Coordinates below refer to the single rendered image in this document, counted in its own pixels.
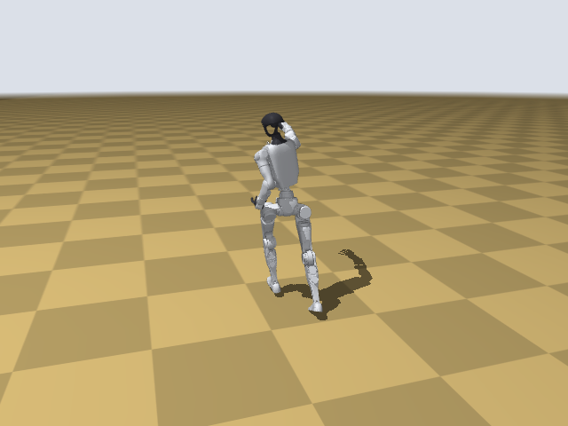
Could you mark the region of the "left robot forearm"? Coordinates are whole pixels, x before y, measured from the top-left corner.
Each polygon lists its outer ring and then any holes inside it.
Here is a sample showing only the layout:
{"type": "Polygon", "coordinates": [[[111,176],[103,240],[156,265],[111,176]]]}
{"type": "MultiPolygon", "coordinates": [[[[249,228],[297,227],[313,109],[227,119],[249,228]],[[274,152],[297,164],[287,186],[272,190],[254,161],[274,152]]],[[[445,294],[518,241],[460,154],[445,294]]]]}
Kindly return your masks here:
{"type": "Polygon", "coordinates": [[[268,183],[267,181],[263,181],[260,194],[257,196],[256,199],[256,209],[262,210],[265,201],[268,199],[270,195],[271,195],[271,190],[268,190],[268,183]]]}

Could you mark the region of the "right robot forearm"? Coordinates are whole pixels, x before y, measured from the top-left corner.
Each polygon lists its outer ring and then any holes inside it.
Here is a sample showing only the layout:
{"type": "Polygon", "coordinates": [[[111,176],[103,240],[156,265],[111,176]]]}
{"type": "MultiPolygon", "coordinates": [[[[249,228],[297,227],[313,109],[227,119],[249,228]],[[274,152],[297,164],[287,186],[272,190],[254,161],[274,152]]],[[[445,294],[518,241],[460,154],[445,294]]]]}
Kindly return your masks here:
{"type": "Polygon", "coordinates": [[[288,125],[286,122],[281,122],[283,128],[281,130],[283,130],[285,133],[289,132],[290,130],[292,130],[292,132],[295,134],[294,130],[292,129],[292,127],[290,125],[288,125]]]}

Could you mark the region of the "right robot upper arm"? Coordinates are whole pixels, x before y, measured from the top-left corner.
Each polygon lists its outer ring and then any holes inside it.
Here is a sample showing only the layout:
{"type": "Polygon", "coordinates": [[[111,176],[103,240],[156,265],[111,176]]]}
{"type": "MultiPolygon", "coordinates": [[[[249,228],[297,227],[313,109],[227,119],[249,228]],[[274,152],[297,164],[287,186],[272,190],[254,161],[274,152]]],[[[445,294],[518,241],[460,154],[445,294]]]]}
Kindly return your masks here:
{"type": "Polygon", "coordinates": [[[301,143],[298,139],[298,137],[296,135],[294,135],[294,133],[292,132],[292,130],[290,130],[289,132],[285,133],[284,136],[287,136],[287,138],[290,138],[294,141],[295,145],[296,145],[296,149],[298,147],[300,147],[301,143]]]}

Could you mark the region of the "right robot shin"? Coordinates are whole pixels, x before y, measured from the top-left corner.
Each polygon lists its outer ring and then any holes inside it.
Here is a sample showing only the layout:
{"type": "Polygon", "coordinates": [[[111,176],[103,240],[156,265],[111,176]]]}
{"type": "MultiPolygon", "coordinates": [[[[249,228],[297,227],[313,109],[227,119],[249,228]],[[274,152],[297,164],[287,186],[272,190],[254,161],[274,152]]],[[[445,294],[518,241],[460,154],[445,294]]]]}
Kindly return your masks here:
{"type": "Polygon", "coordinates": [[[318,290],[318,285],[319,285],[319,273],[318,273],[318,267],[316,264],[316,256],[314,251],[312,251],[313,254],[313,265],[305,265],[304,269],[305,269],[305,274],[306,274],[306,279],[307,282],[310,286],[311,292],[312,292],[312,301],[313,304],[317,302],[320,302],[320,298],[319,298],[319,290],[318,290]]]}

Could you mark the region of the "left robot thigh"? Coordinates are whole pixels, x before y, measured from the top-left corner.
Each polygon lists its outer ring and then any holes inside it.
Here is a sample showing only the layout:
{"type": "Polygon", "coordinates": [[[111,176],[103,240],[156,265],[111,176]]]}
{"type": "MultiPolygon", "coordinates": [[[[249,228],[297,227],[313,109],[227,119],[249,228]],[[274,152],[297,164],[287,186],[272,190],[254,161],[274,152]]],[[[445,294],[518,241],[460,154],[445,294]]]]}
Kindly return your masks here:
{"type": "Polygon", "coordinates": [[[277,214],[279,214],[278,203],[266,202],[260,210],[263,238],[267,239],[269,250],[276,248],[277,245],[276,239],[273,237],[274,220],[277,214]]]}

